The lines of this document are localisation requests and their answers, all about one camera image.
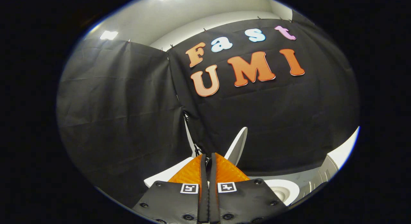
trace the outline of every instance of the bolt hole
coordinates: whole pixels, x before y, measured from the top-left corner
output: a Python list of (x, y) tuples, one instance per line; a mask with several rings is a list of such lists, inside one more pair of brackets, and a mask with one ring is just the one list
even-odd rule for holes
[(223, 218), (225, 219), (225, 220), (230, 220), (230, 219), (232, 219), (234, 217), (234, 215), (232, 215), (232, 214), (225, 214), (224, 216), (223, 216)]
[(263, 218), (255, 218), (254, 220), (252, 220), (251, 222), (252, 223), (254, 223), (254, 222), (258, 222), (258, 221), (261, 221)]
[(261, 179), (255, 179), (254, 180), (254, 184), (256, 184), (256, 185), (260, 185), (261, 183), (263, 183)]
[(193, 219), (194, 219), (194, 217), (191, 216), (191, 215), (184, 215), (183, 218), (184, 218), (185, 220), (193, 220)]

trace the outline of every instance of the screw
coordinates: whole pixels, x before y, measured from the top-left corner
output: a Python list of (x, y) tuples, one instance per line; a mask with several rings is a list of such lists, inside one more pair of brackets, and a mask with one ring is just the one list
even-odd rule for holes
[(184, 218), (185, 220), (193, 220), (193, 219), (194, 219), (194, 217), (191, 216), (191, 215), (184, 215), (183, 218)]
[(255, 179), (254, 180), (254, 184), (256, 184), (256, 185), (259, 185), (259, 184), (261, 184), (262, 182), (261, 182), (261, 180), (260, 179)]
[(223, 216), (223, 218), (225, 219), (225, 220), (230, 220), (230, 219), (232, 219), (234, 217), (234, 215), (232, 215), (232, 214), (225, 214), (224, 216)]

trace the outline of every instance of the letter u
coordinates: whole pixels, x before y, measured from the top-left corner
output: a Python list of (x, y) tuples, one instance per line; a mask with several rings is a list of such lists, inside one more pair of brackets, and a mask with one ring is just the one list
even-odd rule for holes
[(194, 81), (194, 87), (198, 95), (208, 97), (217, 92), (220, 87), (220, 83), (218, 82), (217, 72), (215, 71), (216, 69), (217, 65), (211, 65), (205, 69), (206, 72), (210, 74), (211, 78), (211, 87), (209, 88), (204, 87), (203, 78), (201, 78), (203, 75), (202, 71), (195, 72), (191, 75), (190, 78)]

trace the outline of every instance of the white plastic object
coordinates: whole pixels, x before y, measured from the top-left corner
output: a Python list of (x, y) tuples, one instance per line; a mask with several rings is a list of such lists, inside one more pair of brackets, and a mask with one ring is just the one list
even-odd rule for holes
[(247, 139), (247, 132), (248, 132), (247, 127), (243, 127), (238, 132), (229, 150), (224, 156), (225, 159), (229, 160), (235, 166), (238, 164), (238, 161), (240, 160), (240, 157), (242, 154), (242, 150), (244, 149), (245, 140)]
[(290, 205), (300, 193), (298, 185), (289, 180), (271, 179), (264, 180), (264, 182), (284, 203), (284, 205)]

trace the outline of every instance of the white wall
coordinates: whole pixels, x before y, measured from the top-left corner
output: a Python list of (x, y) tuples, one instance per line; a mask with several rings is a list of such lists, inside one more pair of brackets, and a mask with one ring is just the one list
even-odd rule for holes
[(275, 18), (279, 19), (278, 15), (270, 12), (256, 12), (256, 11), (240, 11), (240, 12), (228, 12), (217, 15), (212, 15), (206, 18), (190, 22), (182, 27), (175, 29), (174, 31), (159, 38), (154, 43), (150, 44), (150, 47), (161, 49), (164, 51), (171, 48), (171, 44), (176, 44), (206, 30), (215, 28), (227, 23), (237, 22), (242, 20), (257, 19), (260, 18)]

